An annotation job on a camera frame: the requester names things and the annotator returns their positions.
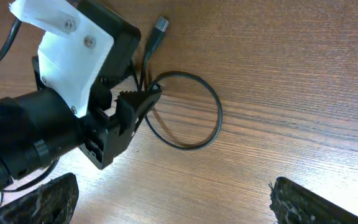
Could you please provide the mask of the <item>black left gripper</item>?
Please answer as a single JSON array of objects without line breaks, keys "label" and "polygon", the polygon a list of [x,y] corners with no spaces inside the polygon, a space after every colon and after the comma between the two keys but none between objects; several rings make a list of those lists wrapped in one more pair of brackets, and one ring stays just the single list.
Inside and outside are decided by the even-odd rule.
[{"label": "black left gripper", "polygon": [[[46,167],[78,147],[98,169],[104,169],[127,149],[161,95],[160,89],[122,91],[113,100],[104,85],[96,84],[91,89],[91,103],[85,117],[77,118],[56,91],[38,83],[31,98],[33,148],[37,155],[32,165]],[[113,101],[116,112],[108,115],[105,110]]]}]

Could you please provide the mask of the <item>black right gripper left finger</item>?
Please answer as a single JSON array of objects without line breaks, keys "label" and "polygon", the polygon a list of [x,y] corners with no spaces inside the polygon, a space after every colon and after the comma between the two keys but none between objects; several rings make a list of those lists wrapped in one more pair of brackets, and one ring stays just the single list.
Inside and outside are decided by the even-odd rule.
[{"label": "black right gripper left finger", "polygon": [[0,208],[0,223],[68,224],[79,198],[76,175],[64,174]]}]

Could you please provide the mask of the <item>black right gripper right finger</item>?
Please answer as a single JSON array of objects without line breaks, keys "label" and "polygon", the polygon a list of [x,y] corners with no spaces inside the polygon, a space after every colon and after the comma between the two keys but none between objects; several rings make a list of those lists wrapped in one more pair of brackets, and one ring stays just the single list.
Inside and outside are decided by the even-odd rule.
[{"label": "black right gripper right finger", "polygon": [[279,224],[357,224],[358,216],[296,182],[278,177],[270,187],[270,209]]}]

